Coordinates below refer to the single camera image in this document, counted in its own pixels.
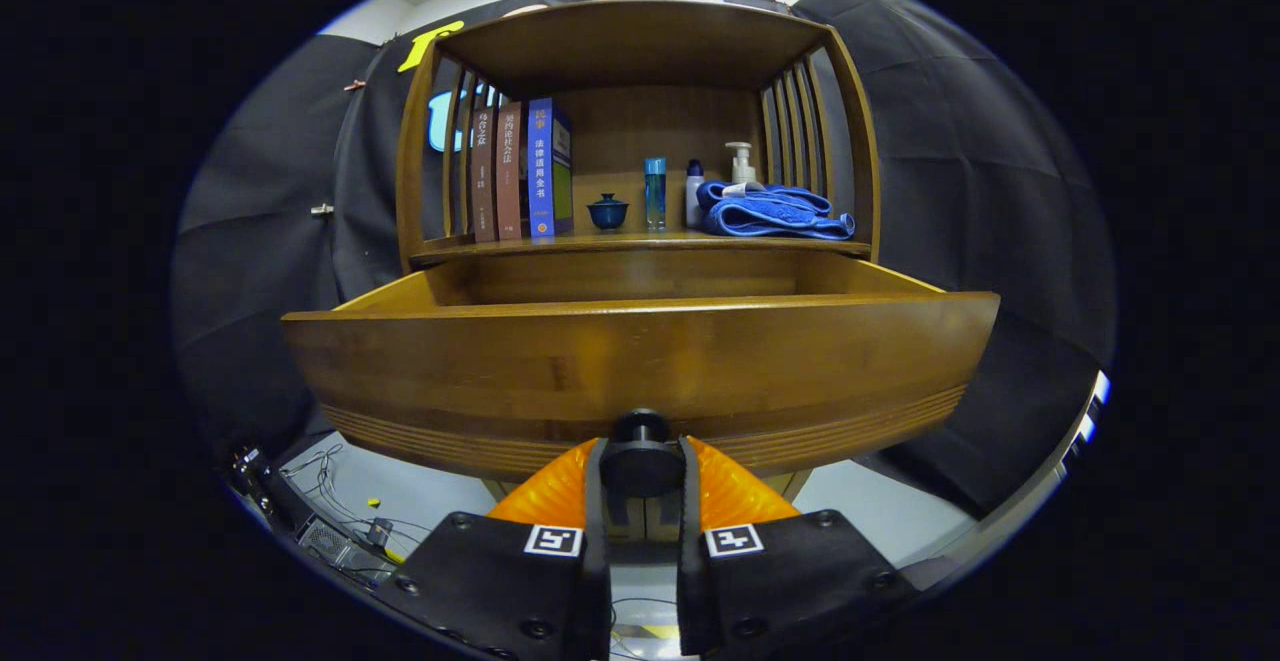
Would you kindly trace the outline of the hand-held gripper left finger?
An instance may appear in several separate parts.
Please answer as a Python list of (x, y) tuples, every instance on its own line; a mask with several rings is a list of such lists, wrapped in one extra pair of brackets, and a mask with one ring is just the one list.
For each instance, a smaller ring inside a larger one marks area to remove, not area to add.
[(529, 480), (559, 483), (570, 523), (447, 514), (387, 580), (387, 607), (462, 660), (608, 658), (604, 450), (585, 442)]

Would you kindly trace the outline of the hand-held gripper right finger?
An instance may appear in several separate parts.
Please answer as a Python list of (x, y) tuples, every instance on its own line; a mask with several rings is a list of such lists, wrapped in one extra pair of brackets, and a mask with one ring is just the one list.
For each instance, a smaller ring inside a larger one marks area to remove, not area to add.
[(799, 512), (691, 436), (677, 561), (681, 651), (703, 660), (835, 660), (916, 588), (840, 511)]

